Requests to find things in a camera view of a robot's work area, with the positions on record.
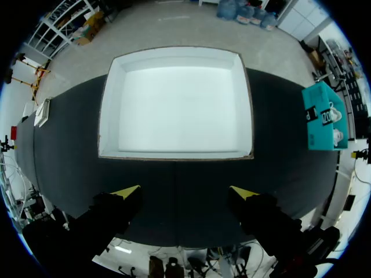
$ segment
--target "white cabinet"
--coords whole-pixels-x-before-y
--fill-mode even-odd
[[[300,13],[292,9],[285,17],[285,20],[280,23],[278,28],[291,34],[303,20],[304,17]]]
[[[315,8],[307,17],[314,26],[319,26],[329,15],[320,7]]]
[[[299,41],[328,17],[328,14],[314,0],[297,0],[289,9],[291,10],[278,24],[278,28]]]
[[[307,17],[316,7],[317,4],[313,0],[299,0],[293,8],[302,16]]]
[[[291,33],[291,35],[298,41],[303,40],[311,31],[313,31],[314,26],[306,19],[303,20]]]

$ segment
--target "metal shelf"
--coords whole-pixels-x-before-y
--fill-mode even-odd
[[[52,59],[52,57],[61,49],[63,48],[66,43],[68,44],[72,44],[72,41],[70,40],[70,38],[68,37],[69,34],[67,34],[67,32],[62,33],[61,31],[63,29],[66,29],[66,27],[71,23],[73,22],[76,18],[78,18],[79,16],[83,15],[85,12],[87,11],[91,11],[91,12],[94,12],[94,9],[92,8],[91,4],[89,3],[89,0],[76,0],[76,2],[74,2],[73,4],[71,4],[71,6],[69,6],[65,11],[63,11],[61,13],[61,15],[59,15],[56,19],[51,19],[51,15],[60,10],[60,8],[63,6],[63,4],[66,4],[68,0],[64,0],[64,1],[61,1],[59,3],[59,5],[57,5],[57,7],[51,11],[46,17],[43,17],[40,19],[40,22],[39,22],[39,25],[36,27],[36,30],[35,32],[31,35],[31,38],[30,40],[28,41],[28,43],[24,43],[25,45],[27,45],[28,47],[31,47],[33,48],[36,52],[38,52],[39,54],[42,54],[43,56],[49,58],[49,59]],[[58,21],[60,21],[61,19],[63,19],[64,16],[66,16],[68,14],[68,12],[73,12],[73,8],[76,10],[76,6],[79,4],[79,3],[82,3],[84,2],[85,3],[85,6],[81,6],[81,10],[73,15],[62,27],[58,28],[57,27],[57,24],[58,24]],[[47,27],[46,28],[46,31],[41,35],[39,32],[40,30],[43,30],[41,28],[45,28],[45,26]],[[49,40],[48,38],[50,38],[50,36],[47,36],[46,37],[46,34],[51,34],[51,39]],[[60,36],[63,41],[61,43],[56,43],[56,45],[52,44],[52,42],[58,37]],[[39,46],[39,44],[43,42],[45,43],[46,45],[42,47],[42,49],[40,50],[40,47],[39,49],[37,49],[37,47]]]

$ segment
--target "storage rack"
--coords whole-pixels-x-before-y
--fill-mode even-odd
[[[72,45],[73,21],[94,9],[89,0],[63,0],[40,19],[35,31],[24,42],[39,54],[52,59],[67,44]]]

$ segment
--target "white shelf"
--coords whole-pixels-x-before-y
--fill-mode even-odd
[[[76,6],[81,3],[81,2],[84,2],[85,3],[85,6],[82,7],[82,9],[75,15],[72,16],[72,18],[70,18],[61,28],[57,28],[57,23],[58,21],[60,21],[68,12],[71,12],[71,9],[75,8],[76,9]],[[36,50],[38,53],[46,56],[47,58],[49,59],[52,59],[52,57],[58,53],[58,51],[63,48],[66,43],[69,43],[69,44],[72,44],[70,38],[68,38],[68,36],[66,36],[64,33],[62,33],[61,31],[63,29],[66,28],[66,26],[68,26],[73,20],[75,20],[77,17],[81,16],[82,14],[84,14],[85,12],[91,10],[92,12],[94,12],[91,4],[88,2],[88,0],[77,0],[75,3],[73,3],[71,6],[69,6],[60,16],[58,16],[57,19],[53,20],[50,18],[50,16],[56,12],[58,9],[61,8],[61,6],[66,3],[66,0],[63,0],[60,2],[60,4],[52,11],[50,12],[46,17],[44,18],[41,18],[40,19],[40,23],[39,23],[39,26],[37,26],[36,28],[36,31],[32,34],[30,40],[28,41],[28,43],[26,43],[27,46],[33,48],[34,50]],[[39,32],[39,30],[41,29],[41,27],[43,26],[43,24],[47,25],[48,28],[47,30],[40,36],[40,39],[37,41],[36,44],[32,45],[32,42],[34,41],[35,39],[35,35]],[[55,35],[51,38],[51,40],[46,40],[45,41],[45,36],[48,32],[54,32]],[[52,54],[49,54],[50,52],[50,45],[52,44],[52,42],[58,37],[62,37],[64,39],[64,42],[62,42],[57,48],[53,47],[53,51],[52,51]],[[42,50],[38,50],[37,47],[39,46],[39,44],[44,41],[46,43],[46,45],[42,48]]]

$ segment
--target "cardboard box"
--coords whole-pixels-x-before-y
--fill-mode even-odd
[[[319,54],[316,49],[309,53],[309,59],[312,61],[314,67],[318,70],[325,65],[321,54]]]
[[[90,26],[79,28],[74,32],[74,37],[76,38],[75,42],[78,45],[85,45],[91,42],[96,34],[95,28]]]
[[[84,23],[84,26],[89,25],[94,28],[97,32],[102,28],[106,22],[104,21],[104,14],[100,10],[96,14],[89,17],[89,19]]]
[[[112,61],[100,109],[99,157],[252,159],[253,130],[250,86],[238,53],[162,47]]]

